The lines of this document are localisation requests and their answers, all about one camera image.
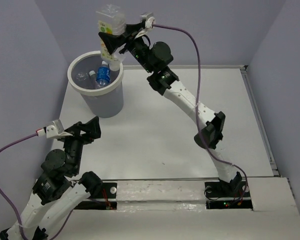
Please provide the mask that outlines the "blue label bottle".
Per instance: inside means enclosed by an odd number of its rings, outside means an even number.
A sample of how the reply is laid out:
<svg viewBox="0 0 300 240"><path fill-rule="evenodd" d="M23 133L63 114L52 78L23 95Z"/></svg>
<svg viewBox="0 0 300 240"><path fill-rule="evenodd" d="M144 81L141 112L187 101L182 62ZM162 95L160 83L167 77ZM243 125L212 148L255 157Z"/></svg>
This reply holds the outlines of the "blue label bottle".
<svg viewBox="0 0 300 240"><path fill-rule="evenodd" d="M98 88L106 87L110 84L110 68L109 64L105 61L102 61L101 66L97 70L96 74L96 84Z"/></svg>

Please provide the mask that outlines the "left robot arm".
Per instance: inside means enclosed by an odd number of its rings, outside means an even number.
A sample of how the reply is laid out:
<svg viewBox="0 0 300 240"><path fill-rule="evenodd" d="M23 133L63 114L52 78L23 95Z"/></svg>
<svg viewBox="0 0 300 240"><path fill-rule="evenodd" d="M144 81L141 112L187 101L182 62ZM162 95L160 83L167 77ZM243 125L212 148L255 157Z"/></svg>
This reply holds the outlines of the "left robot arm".
<svg viewBox="0 0 300 240"><path fill-rule="evenodd" d="M84 145L101 137L99 117L86 123L77 122L67 129L59 119L38 129L34 136L63 142L62 149L53 149L41 164L42 173L35 181L29 201L17 212L16 223L0 232L1 240L53 240L57 223L68 220L73 209L83 200L100 194L103 181L92 171L77 181Z"/></svg>

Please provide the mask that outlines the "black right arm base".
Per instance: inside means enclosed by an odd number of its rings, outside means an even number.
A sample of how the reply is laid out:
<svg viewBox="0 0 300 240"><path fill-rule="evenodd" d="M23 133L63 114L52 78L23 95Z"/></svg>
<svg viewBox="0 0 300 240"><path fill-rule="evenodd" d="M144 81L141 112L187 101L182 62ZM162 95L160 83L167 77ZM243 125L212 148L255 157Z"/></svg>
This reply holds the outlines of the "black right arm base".
<svg viewBox="0 0 300 240"><path fill-rule="evenodd" d="M246 187L246 182L239 184L236 192L226 192L221 188L219 181L208 181L204 183L204 196L206 198L206 208L208 210L232 210L232 209L253 209L250 190Z"/></svg>

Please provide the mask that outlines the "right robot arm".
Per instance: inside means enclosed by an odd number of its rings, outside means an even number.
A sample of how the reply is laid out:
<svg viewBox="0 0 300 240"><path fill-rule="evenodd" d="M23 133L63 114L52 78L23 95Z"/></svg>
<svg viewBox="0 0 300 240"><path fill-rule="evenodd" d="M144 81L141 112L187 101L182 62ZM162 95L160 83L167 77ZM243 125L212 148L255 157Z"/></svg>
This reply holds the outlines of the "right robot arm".
<svg viewBox="0 0 300 240"><path fill-rule="evenodd" d="M179 77L169 68L173 61L170 47L162 41L148 46L144 41L144 30L153 24L143 20L138 24L129 24L120 35L100 31L100 39L107 51L113 54L129 52L137 62L148 72L147 81L151 88L161 96L179 107L197 126L195 143L206 150L217 170L220 190L225 196L236 193L242 182L242 176L237 167L223 160L216 151L219 141L223 139L223 128L226 116L223 112L215 112L199 101L198 95L193 95L183 85Z"/></svg>

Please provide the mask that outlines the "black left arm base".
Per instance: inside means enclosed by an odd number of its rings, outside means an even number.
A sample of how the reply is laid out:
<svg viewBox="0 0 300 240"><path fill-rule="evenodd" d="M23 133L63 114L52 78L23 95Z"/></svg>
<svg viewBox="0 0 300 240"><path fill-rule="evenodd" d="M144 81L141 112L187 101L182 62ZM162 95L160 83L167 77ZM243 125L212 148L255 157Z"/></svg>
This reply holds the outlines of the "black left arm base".
<svg viewBox="0 0 300 240"><path fill-rule="evenodd" d="M117 190L118 184L112 181L103 183L100 192L83 200L74 209L75 210L116 210L117 209Z"/></svg>

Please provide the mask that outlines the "large clear bottle cream label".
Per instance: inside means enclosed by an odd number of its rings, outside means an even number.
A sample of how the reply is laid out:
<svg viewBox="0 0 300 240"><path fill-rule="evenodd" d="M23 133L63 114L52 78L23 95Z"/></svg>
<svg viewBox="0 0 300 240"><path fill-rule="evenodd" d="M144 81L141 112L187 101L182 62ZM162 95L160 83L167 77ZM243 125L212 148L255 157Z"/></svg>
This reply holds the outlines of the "large clear bottle cream label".
<svg viewBox="0 0 300 240"><path fill-rule="evenodd" d="M121 35L126 28L126 16L124 11L114 4L106 4L97 11L98 30L111 35ZM124 56L119 56L117 52L109 54L105 42L100 40L100 56L108 63L109 69L113 72L120 69L120 64Z"/></svg>

